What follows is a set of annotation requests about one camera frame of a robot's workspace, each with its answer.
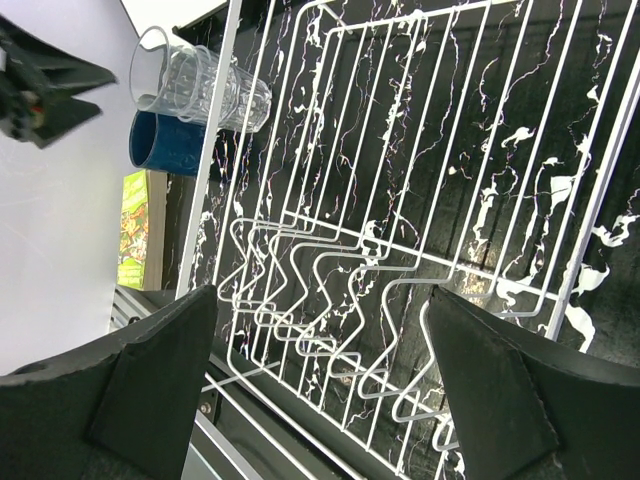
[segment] plastic cup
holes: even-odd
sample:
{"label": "plastic cup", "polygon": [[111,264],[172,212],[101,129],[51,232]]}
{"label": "plastic cup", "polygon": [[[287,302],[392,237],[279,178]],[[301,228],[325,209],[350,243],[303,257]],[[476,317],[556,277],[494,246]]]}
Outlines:
{"label": "plastic cup", "polygon": [[[206,125],[219,57],[203,46],[189,44],[160,27],[140,37],[131,60],[129,85],[139,110]],[[231,65],[219,127],[240,131],[249,108],[253,76]],[[249,108],[247,131],[257,132],[269,118],[271,92],[258,80]]]}
{"label": "plastic cup", "polygon": [[136,112],[129,134],[129,158],[138,168],[196,176],[205,128],[175,117]]}

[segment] cup rim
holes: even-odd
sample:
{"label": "cup rim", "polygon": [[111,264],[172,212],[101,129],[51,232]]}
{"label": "cup rim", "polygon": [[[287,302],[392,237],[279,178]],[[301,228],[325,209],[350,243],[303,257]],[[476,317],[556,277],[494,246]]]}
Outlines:
{"label": "cup rim", "polygon": [[158,102],[158,99],[162,97],[162,94],[164,93],[164,90],[167,87],[166,81],[163,79],[162,86],[160,87],[160,89],[158,89],[158,94],[156,95],[155,100],[153,100],[153,102],[151,102],[149,105],[146,105],[145,107],[141,107],[138,104],[138,101],[136,100],[136,98],[134,97],[133,82],[131,81],[133,76],[133,64],[135,62],[136,55],[138,54],[139,50],[140,49],[146,50],[142,46],[142,41],[144,40],[145,36],[152,30],[159,31],[162,37],[164,38],[164,56],[166,61],[168,62],[169,58],[171,57],[171,51],[169,46],[169,36],[167,35],[167,32],[164,30],[164,28],[160,27],[159,25],[152,25],[151,27],[147,28],[142,33],[142,35],[140,35],[140,38],[138,39],[138,43],[136,43],[135,49],[133,50],[133,55],[131,56],[131,63],[129,65],[129,94],[131,95],[131,99],[133,100],[133,103],[136,105],[137,109],[143,112],[152,111],[152,107]]}
{"label": "cup rim", "polygon": [[[139,121],[146,121],[144,119],[144,116],[147,115],[153,115],[153,123],[155,125],[155,129],[153,131],[153,139],[151,140],[151,145],[149,147],[149,151],[147,152],[147,155],[145,157],[145,159],[138,163],[135,161],[134,159],[134,155],[133,155],[133,141],[134,141],[134,134],[140,134],[140,132],[136,132],[135,131],[135,126]],[[131,122],[131,130],[129,131],[129,160],[131,161],[131,163],[133,164],[134,167],[136,168],[146,168],[146,166],[149,164],[149,161],[151,159],[151,155],[153,154],[154,149],[156,148],[156,144],[157,144],[157,140],[158,140],[158,125],[159,125],[159,118],[158,118],[158,114],[155,112],[147,112],[145,110],[138,110],[135,115],[133,116],[133,121]]]}

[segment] book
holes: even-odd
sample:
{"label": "book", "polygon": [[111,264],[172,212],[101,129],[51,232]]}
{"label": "book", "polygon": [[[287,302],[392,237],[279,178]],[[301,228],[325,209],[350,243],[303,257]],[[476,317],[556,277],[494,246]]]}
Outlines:
{"label": "book", "polygon": [[167,175],[141,170],[124,179],[120,216],[118,284],[162,288]]}

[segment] dishwasher rack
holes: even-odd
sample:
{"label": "dishwasher rack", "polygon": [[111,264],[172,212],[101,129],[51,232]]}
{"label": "dishwasher rack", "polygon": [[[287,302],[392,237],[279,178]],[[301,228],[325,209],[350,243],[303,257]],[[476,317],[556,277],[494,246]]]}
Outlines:
{"label": "dishwasher rack", "polygon": [[[237,29],[240,1],[232,0],[229,6],[226,34],[222,44],[221,61],[218,71],[219,78],[225,78],[228,65],[231,61],[231,52]],[[255,71],[258,72],[263,62],[263,54],[274,12],[275,0],[272,0],[266,19],[265,32],[257,57]],[[288,83],[296,83],[296,72],[292,71],[294,59],[304,55],[307,51],[306,42],[300,45],[296,42],[298,33],[312,29],[313,43],[317,47],[319,56],[314,60],[315,70],[313,81],[307,88],[311,91],[308,103],[302,105],[300,110],[304,113],[304,122],[299,135],[299,142],[295,148],[293,162],[290,168],[290,178],[286,190],[273,192],[271,179],[268,173],[273,171],[274,162],[278,159],[276,145],[278,141],[277,131],[285,119],[288,106],[291,109],[290,97],[281,95],[277,98],[273,125],[269,143],[266,148],[266,158],[261,164],[263,174],[260,181],[259,192],[253,215],[245,215],[248,208],[240,205],[237,200],[237,188],[239,175],[243,162],[243,152],[239,148],[233,162],[232,176],[224,186],[226,200],[222,218],[220,219],[220,237],[218,239],[217,255],[212,281],[218,286],[219,299],[222,304],[228,304],[231,314],[231,322],[226,332],[228,341],[227,362],[229,368],[237,376],[248,390],[264,402],[269,408],[280,415],[292,428],[296,429],[309,442],[315,445],[333,462],[340,466],[344,472],[353,478],[361,478],[361,475],[339,454],[332,451],[330,445],[324,445],[314,438],[305,429],[287,415],[264,392],[254,385],[252,377],[238,369],[232,359],[234,352],[234,339],[241,330],[249,327],[255,329],[250,344],[244,345],[243,353],[256,367],[254,373],[260,373],[272,377],[282,388],[293,393],[309,408],[309,414],[317,414],[326,420],[327,425],[336,428],[348,436],[354,443],[368,452],[373,459],[390,469],[399,478],[411,478],[406,470],[406,456],[413,450],[412,430],[420,425],[428,423],[432,426],[431,448],[437,452],[438,461],[435,467],[434,478],[442,474],[444,464],[450,452],[457,452],[458,444],[455,441],[455,428],[451,415],[446,407],[444,392],[437,385],[439,376],[435,356],[429,341],[425,316],[428,313],[428,300],[424,292],[429,286],[443,285],[452,288],[460,295],[477,302],[484,308],[493,307],[493,313],[507,321],[520,323],[528,317],[538,317],[544,305],[552,305],[549,308],[548,319],[542,326],[547,338],[556,340],[562,325],[565,309],[567,308],[574,283],[579,273],[582,257],[587,247],[591,230],[596,221],[600,205],[611,178],[613,168],[622,148],[625,134],[635,111],[635,106],[640,95],[638,88],[640,82],[640,52],[635,56],[635,63],[630,77],[626,83],[624,94],[617,108],[615,119],[610,131],[607,131],[606,147],[601,158],[592,155],[592,145],[598,128],[601,126],[605,106],[614,85],[614,76],[622,56],[625,41],[631,29],[637,0],[629,2],[629,8],[624,13],[624,20],[619,38],[615,45],[612,42],[599,44],[599,48],[608,49],[610,55],[607,58],[608,68],[606,74],[599,74],[593,80],[593,89],[587,95],[593,100],[591,106],[584,113],[587,119],[587,127],[582,140],[576,143],[577,162],[569,175],[557,177],[557,184],[551,185],[551,191],[547,192],[551,197],[552,205],[550,213],[543,215],[538,212],[538,204],[531,215],[527,227],[533,229],[534,223],[542,218],[543,230],[553,230],[554,238],[548,238],[547,245],[550,255],[545,252],[545,245],[540,242],[537,251],[531,260],[525,260],[524,246],[522,251],[514,254],[513,242],[516,236],[515,226],[519,218],[528,215],[528,210],[523,205],[531,198],[531,182],[534,182],[534,192],[538,194],[538,181],[545,168],[552,168],[560,160],[557,157],[541,159],[541,147],[549,135],[548,120],[552,109],[562,102],[557,95],[563,74],[567,56],[571,49],[575,48],[576,25],[580,17],[583,0],[577,0],[573,12],[564,12],[571,15],[566,19],[568,28],[564,33],[564,41],[561,46],[558,63],[555,70],[547,78],[548,94],[541,98],[542,111],[539,121],[534,128],[520,127],[511,136],[498,140],[498,132],[509,128],[505,109],[509,100],[515,95],[514,88],[524,78],[538,74],[544,63],[538,64],[535,69],[518,74],[518,63],[522,60],[521,53],[526,43],[527,27],[529,25],[535,0],[485,0],[465,3],[432,11],[419,11],[409,15],[393,16],[381,20],[372,20],[362,23],[349,24],[343,21],[341,16],[332,9],[330,0],[315,0],[307,3],[298,12],[292,30],[292,42],[286,59],[284,59],[284,73],[282,75],[281,91],[287,92]],[[481,154],[474,168],[477,172],[467,178],[463,166],[453,166],[453,158],[461,158],[467,155],[457,150],[458,137],[461,136],[463,117],[469,105],[469,97],[473,88],[477,85],[474,74],[480,65],[480,57],[483,49],[483,35],[488,24],[492,9],[508,8],[511,15],[520,18],[517,36],[512,45],[512,54],[505,61],[507,69],[504,73],[502,88],[497,93],[497,102],[490,107],[485,102],[482,85],[485,73],[493,64],[489,62],[482,71],[478,91],[482,96],[482,111],[494,112],[489,116],[488,125],[483,125],[485,136],[480,147]],[[433,145],[425,146],[423,132],[426,124],[432,118],[434,96],[446,73],[441,71],[443,59],[449,53],[448,48],[454,48],[456,54],[456,70],[458,70],[457,55],[463,48],[454,31],[466,18],[467,21],[477,22],[473,28],[473,35],[469,37],[466,52],[466,63],[460,68],[463,73],[460,80],[451,80],[451,92],[456,89],[456,98],[451,93],[451,100],[447,110],[448,132],[445,134],[445,120],[440,125],[440,146],[445,146],[442,158],[436,162],[435,186],[430,198],[430,208],[426,215],[422,232],[414,232],[415,242],[413,246],[407,246],[400,241],[404,238],[404,232],[413,228],[405,221],[403,205],[411,192],[411,180],[417,165],[426,161],[426,154],[435,148]],[[555,24],[551,38],[560,28],[560,19]],[[355,59],[347,76],[349,81],[340,88],[334,82],[336,71],[343,62],[342,56],[346,55],[345,45],[351,42]],[[549,59],[549,42],[547,43],[547,57]],[[411,83],[415,82],[412,75],[412,65],[417,57],[423,54],[427,48],[434,48],[435,63],[433,64],[431,77],[426,79],[428,83],[424,101],[420,102],[417,112],[408,114]],[[385,78],[384,65],[395,62],[401,71],[399,79]],[[366,64],[369,67],[370,82],[364,87],[358,85],[359,69]],[[256,82],[252,84],[251,94],[255,91]],[[375,142],[379,144],[378,156],[374,159],[367,154],[367,158],[361,158],[361,152],[368,145],[375,143],[370,139],[371,128],[367,128],[371,119],[372,110],[379,108],[379,97],[376,97],[377,89],[382,85],[391,85],[395,95],[388,105],[386,130],[378,136]],[[352,155],[345,155],[341,150],[341,141],[347,135],[346,111],[349,102],[354,98],[355,89],[360,89],[360,114],[358,116],[359,131],[355,151]],[[187,238],[180,268],[177,296],[186,293],[192,284],[190,282],[194,265],[194,251],[196,250],[198,228],[202,217],[204,198],[207,190],[207,177],[211,158],[213,156],[214,143],[217,134],[218,115],[222,102],[223,89],[214,89],[212,107],[210,109],[209,123],[204,140],[204,148],[201,158],[200,170],[196,180],[195,194],[191,209]],[[332,117],[329,114],[330,106],[338,105],[339,114]],[[240,134],[239,145],[245,143],[247,118],[244,129]],[[381,219],[372,218],[372,210],[375,202],[380,198],[380,185],[385,174],[385,169],[391,164],[397,153],[397,137],[395,132],[397,125],[407,121],[415,121],[416,127],[413,138],[402,138],[403,144],[410,145],[406,164],[402,165],[402,175],[398,179],[397,189],[390,201],[391,207],[387,217]],[[505,213],[508,218],[507,227],[502,238],[502,246],[495,252],[495,258],[489,268],[478,266],[474,262],[480,255],[486,239],[480,235],[487,212],[491,209],[496,198],[497,176],[504,172],[491,172],[491,162],[497,149],[507,150],[507,167],[509,168],[509,155],[515,155],[518,143],[531,142],[528,159],[524,172],[513,173],[515,180],[510,190],[509,210]],[[320,155],[324,149],[328,155]],[[592,163],[598,161],[597,171],[593,173],[593,186],[591,187],[586,208],[583,209],[580,218],[573,218],[574,210],[577,210],[576,200],[580,191],[580,185],[587,176],[588,171],[593,171]],[[364,162],[367,168],[374,171],[373,178],[369,180],[368,196],[365,200],[359,199],[364,211],[357,215],[362,220],[358,231],[353,225],[347,225],[350,220],[351,197],[358,185],[358,174],[362,172]],[[336,182],[335,172],[331,165],[339,165],[340,171],[347,171]],[[438,215],[442,215],[439,205],[442,203],[441,195],[444,195],[445,186],[451,175],[457,172],[470,182],[471,193],[468,204],[462,211],[462,226],[457,230],[457,241],[454,243],[453,254],[429,251],[429,241],[434,235],[433,225]],[[344,185],[344,195],[335,196],[332,192],[334,183]],[[274,202],[281,204],[279,215],[272,215]],[[550,226],[550,217],[556,210],[556,216],[560,216],[560,223]],[[575,234],[570,236],[570,223],[578,225]],[[561,284],[556,292],[552,291],[552,275],[561,269],[563,265],[560,259],[561,250],[567,248],[570,242],[566,270]],[[410,258],[408,263],[398,263],[397,255],[401,254]],[[223,266],[225,259],[236,258],[232,266]],[[522,278],[513,278],[509,271],[518,261],[527,261],[527,274]],[[337,265],[333,269],[325,265]],[[425,265],[435,266],[434,270],[427,271]],[[336,296],[336,292],[327,287],[329,276],[338,270],[347,276],[346,284],[342,283],[342,295]],[[380,292],[380,318],[374,321],[370,312],[363,308],[363,298],[371,291],[371,286],[377,279],[384,283]],[[392,379],[393,358],[399,348],[400,330],[397,312],[390,307],[394,298],[394,292],[398,288],[408,288],[408,295],[419,300],[417,309],[422,341],[426,348],[426,356],[421,367],[410,378],[404,379],[402,384],[394,384]],[[511,295],[525,293],[531,299],[526,303],[527,308],[513,308],[517,302]],[[309,310],[310,301],[317,303],[317,309]],[[347,331],[346,338],[335,335],[329,322],[342,323],[348,321],[352,324]],[[365,354],[358,349],[358,337],[367,328],[383,330],[385,342],[381,351]],[[286,365],[297,365],[299,374],[288,374]],[[425,391],[425,377],[430,379],[432,387]],[[207,378],[210,383],[206,389],[217,388],[224,395],[224,387],[216,384],[212,378]],[[331,382],[339,382],[346,387],[347,398],[344,403],[342,415],[327,413],[324,409],[326,397],[330,393]],[[353,415],[352,405],[369,402],[371,407],[367,416],[371,416],[368,432],[364,435],[354,434],[350,431]],[[391,458],[390,452],[376,450],[373,441],[379,419],[387,415],[390,409],[391,419],[402,433],[398,435],[399,449],[394,452],[396,458]],[[256,428],[262,435],[269,438],[298,469],[313,478],[305,466],[296,458],[288,455],[286,449],[278,444],[277,440],[270,438],[269,432]],[[458,471],[463,471],[462,462]]]}

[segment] white wall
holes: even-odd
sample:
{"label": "white wall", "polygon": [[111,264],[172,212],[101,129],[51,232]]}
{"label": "white wall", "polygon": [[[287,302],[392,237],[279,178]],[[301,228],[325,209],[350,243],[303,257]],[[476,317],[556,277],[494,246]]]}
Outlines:
{"label": "white wall", "polygon": [[45,150],[0,136],[3,374],[107,332],[137,36],[118,0],[0,0],[0,12],[120,81],[85,94],[104,114]]}
{"label": "white wall", "polygon": [[153,26],[170,32],[217,10],[226,0],[122,0],[138,35]]}

